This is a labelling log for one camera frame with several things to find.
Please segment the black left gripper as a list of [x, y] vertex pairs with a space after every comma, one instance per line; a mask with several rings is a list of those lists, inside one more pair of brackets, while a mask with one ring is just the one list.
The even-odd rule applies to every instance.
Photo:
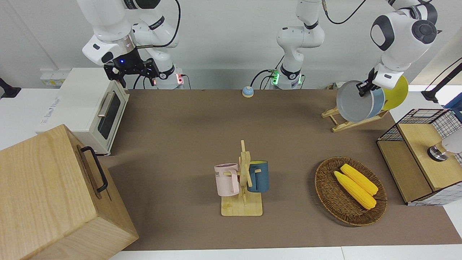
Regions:
[[375, 68], [372, 68], [368, 74], [367, 80], [365, 82], [357, 83], [357, 89], [359, 92], [359, 96], [363, 97], [365, 96], [367, 91], [373, 91], [374, 88], [378, 88], [378, 86], [373, 83], [374, 79], [376, 78], [376, 74], [377, 72]]

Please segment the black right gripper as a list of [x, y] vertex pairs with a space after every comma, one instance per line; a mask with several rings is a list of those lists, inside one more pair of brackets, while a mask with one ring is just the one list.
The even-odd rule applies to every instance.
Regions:
[[160, 75], [160, 71], [153, 58], [143, 61], [139, 54], [125, 54], [104, 64], [104, 70], [109, 80], [120, 81], [126, 88], [125, 75], [141, 75], [154, 79]]

